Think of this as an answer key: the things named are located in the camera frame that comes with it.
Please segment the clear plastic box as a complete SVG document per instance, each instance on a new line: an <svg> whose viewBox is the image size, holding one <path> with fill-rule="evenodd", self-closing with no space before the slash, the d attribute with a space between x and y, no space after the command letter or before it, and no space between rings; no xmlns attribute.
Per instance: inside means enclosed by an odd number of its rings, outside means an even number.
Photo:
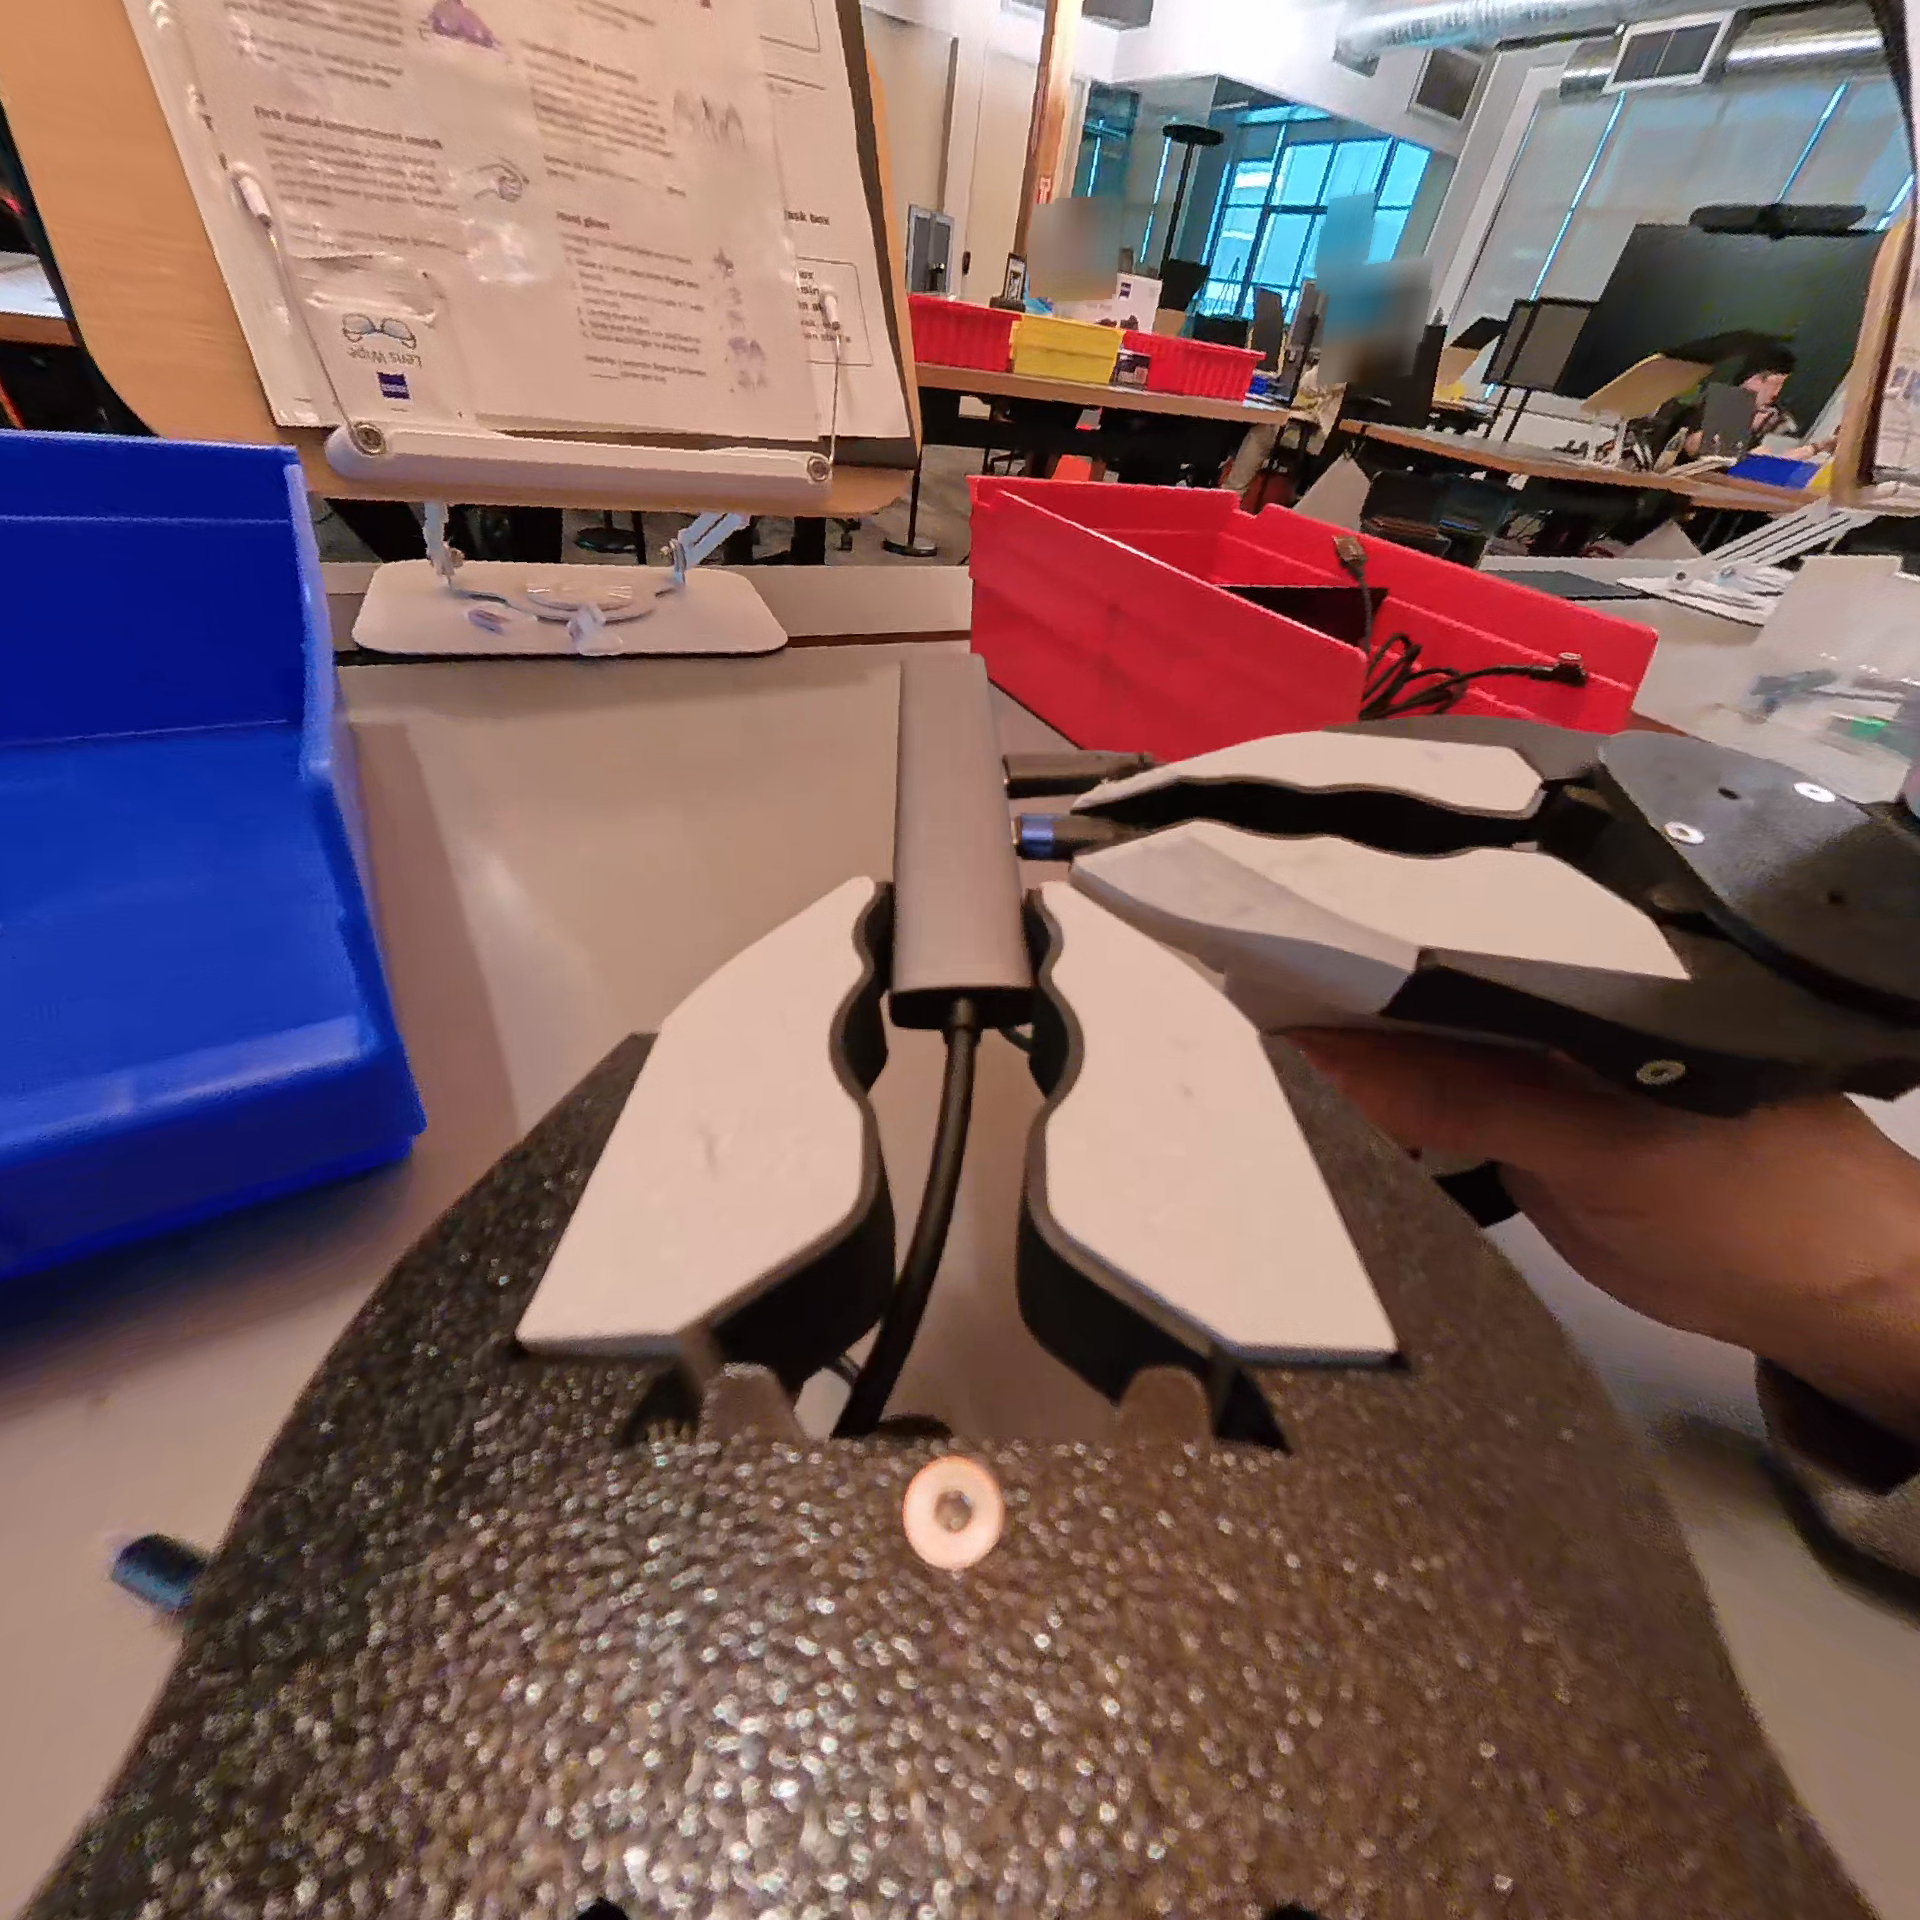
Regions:
<svg viewBox="0 0 1920 1920"><path fill-rule="evenodd" d="M1917 752L1917 581L1895 559L1812 559L1748 627L1656 604L1635 716L1893 800Z"/></svg>

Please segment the grey usb hub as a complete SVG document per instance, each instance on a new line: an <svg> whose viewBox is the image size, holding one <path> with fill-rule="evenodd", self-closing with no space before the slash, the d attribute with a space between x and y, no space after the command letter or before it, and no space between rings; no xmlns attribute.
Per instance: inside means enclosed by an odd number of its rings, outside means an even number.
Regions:
<svg viewBox="0 0 1920 1920"><path fill-rule="evenodd" d="M890 1015L900 1028L942 1036L943 1073L914 1229L834 1437L875 1434L894 1397L954 1223L980 1043L1021 1025L1036 994L986 664L971 655L902 660L895 747Z"/></svg>

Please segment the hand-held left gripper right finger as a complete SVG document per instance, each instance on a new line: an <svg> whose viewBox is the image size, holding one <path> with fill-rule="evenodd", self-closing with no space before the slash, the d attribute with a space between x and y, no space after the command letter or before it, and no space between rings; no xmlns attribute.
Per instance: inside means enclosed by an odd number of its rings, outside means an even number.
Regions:
<svg viewBox="0 0 1920 1920"><path fill-rule="evenodd" d="M1380 1369L1402 1344L1252 1025L1062 882L1036 967L1023 1327L1109 1401L1152 1369L1216 1399L1264 1369Z"/></svg>

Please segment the yellow storage crate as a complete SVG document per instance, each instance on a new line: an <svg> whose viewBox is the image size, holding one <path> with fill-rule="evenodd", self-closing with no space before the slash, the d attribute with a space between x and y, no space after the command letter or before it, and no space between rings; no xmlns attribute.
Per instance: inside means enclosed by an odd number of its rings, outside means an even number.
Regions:
<svg viewBox="0 0 1920 1920"><path fill-rule="evenodd" d="M1124 347L1110 323L1021 315L1010 331L1008 370L1015 377L1106 388Z"/></svg>

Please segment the black monitor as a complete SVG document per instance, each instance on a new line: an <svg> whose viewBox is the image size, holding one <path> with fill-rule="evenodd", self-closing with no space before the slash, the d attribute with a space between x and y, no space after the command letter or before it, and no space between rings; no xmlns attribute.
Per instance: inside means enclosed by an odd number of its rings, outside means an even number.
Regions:
<svg viewBox="0 0 1920 1920"><path fill-rule="evenodd" d="M1842 384L1883 231L1636 227L1554 391L1584 401L1655 353L1752 331L1795 355L1784 411L1811 425Z"/></svg>

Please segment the blue plastic bin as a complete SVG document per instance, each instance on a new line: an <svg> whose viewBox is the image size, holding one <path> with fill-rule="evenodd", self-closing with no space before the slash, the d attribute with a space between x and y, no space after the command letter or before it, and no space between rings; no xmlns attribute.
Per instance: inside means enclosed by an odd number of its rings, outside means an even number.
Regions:
<svg viewBox="0 0 1920 1920"><path fill-rule="evenodd" d="M3 1273L410 1157L285 448L3 443Z"/></svg>

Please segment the black power station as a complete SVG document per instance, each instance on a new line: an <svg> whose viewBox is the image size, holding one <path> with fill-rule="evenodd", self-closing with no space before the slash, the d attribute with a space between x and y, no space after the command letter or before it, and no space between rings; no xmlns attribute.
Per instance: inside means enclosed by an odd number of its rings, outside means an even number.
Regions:
<svg viewBox="0 0 1920 1920"><path fill-rule="evenodd" d="M1514 509L1509 487L1463 471L1389 471L1372 475L1359 532L1428 559L1477 570Z"/></svg>

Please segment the wooden background table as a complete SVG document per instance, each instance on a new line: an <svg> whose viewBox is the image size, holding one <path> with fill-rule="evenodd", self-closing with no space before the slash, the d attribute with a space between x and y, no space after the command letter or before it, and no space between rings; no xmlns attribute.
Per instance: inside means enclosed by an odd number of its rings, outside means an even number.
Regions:
<svg viewBox="0 0 1920 1920"><path fill-rule="evenodd" d="M1101 429L1083 427L1091 413L1149 416L1247 429L1255 425L1316 427L1311 408L1261 401L1219 401L1136 391L1012 370L918 367L920 443L950 448L1037 448L1094 453Z"/></svg>

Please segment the red plastic bin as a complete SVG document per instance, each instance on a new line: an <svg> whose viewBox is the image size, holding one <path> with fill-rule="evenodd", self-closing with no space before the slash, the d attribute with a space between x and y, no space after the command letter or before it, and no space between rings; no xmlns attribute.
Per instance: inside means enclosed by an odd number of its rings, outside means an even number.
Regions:
<svg viewBox="0 0 1920 1920"><path fill-rule="evenodd" d="M1165 762L1357 721L1357 597L1332 525L1229 491L980 475L971 645L1079 747ZM1357 536L1408 676L1453 716L1613 733L1656 631Z"/></svg>

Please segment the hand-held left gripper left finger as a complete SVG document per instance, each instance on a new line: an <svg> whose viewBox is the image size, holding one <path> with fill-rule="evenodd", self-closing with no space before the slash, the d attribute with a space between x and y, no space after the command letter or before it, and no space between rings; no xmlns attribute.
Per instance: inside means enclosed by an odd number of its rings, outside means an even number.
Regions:
<svg viewBox="0 0 1920 1920"><path fill-rule="evenodd" d="M516 1343L554 1361L749 1362L800 1388L890 1305L872 1087L890 888L852 877L660 1025Z"/></svg>

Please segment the large silver duct pipe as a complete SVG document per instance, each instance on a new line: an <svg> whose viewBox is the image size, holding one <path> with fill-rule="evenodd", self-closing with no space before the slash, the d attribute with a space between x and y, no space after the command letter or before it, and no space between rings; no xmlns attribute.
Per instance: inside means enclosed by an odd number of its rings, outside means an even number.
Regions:
<svg viewBox="0 0 1920 1920"><path fill-rule="evenodd" d="M1422 2L1347 5L1335 53L1511 53L1568 42L1562 89L1680 89L1791 76L1904 71L1904 5L1868 2Z"/></svg>

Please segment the braided cable orange plugs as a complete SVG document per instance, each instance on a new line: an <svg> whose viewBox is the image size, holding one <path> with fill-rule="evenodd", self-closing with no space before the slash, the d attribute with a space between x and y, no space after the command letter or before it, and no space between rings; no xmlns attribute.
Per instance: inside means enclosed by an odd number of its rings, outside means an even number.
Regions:
<svg viewBox="0 0 1920 1920"><path fill-rule="evenodd" d="M1374 717L1391 699L1391 687L1402 668L1408 637L1380 624L1386 595L1372 587L1370 554L1355 536L1335 532L1335 560L1349 577L1357 597L1359 636L1355 645L1362 657L1359 711L1357 717Z"/></svg>

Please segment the red storage crate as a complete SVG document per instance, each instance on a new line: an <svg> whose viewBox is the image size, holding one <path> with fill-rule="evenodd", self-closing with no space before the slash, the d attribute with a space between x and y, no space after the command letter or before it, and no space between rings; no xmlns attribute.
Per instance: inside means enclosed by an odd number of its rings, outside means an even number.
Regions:
<svg viewBox="0 0 1920 1920"><path fill-rule="evenodd" d="M1127 367L1127 379L1120 379L1120 367ZM1259 349L1127 330L1112 384L1127 383L1141 393L1244 402L1259 367Z"/></svg>
<svg viewBox="0 0 1920 1920"><path fill-rule="evenodd" d="M971 304L943 296L910 296L907 320L916 367L968 372L1006 372L1012 359L1015 324L1023 311Z"/></svg>

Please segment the white instruction sheet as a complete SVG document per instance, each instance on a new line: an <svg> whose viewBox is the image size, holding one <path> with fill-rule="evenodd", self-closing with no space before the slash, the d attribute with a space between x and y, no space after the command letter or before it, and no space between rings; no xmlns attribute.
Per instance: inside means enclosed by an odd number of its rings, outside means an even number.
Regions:
<svg viewBox="0 0 1920 1920"><path fill-rule="evenodd" d="M431 447L454 437L773 447L795 448L803 459L812 448L851 441L856 463L899 464L910 450L910 416L894 273L885 256L872 89L856 8L751 8L773 97L779 204L797 264L807 369L823 411L823 434L807 443L351 421L306 337L298 292L269 235L243 211L203 109L195 103L190 61L174 20L176 5L124 5L274 424L328 429L342 447L342 463L383 466L424 458Z"/></svg>

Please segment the person's right hand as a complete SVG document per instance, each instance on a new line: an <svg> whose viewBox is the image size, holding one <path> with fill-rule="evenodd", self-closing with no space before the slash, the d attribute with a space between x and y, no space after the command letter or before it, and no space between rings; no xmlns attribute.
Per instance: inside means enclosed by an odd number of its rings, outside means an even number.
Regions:
<svg viewBox="0 0 1920 1920"><path fill-rule="evenodd" d="M1298 1028L1386 1137L1492 1163L1586 1282L1915 1437L1917 1163L1842 1097L1707 1119L1516 1048Z"/></svg>

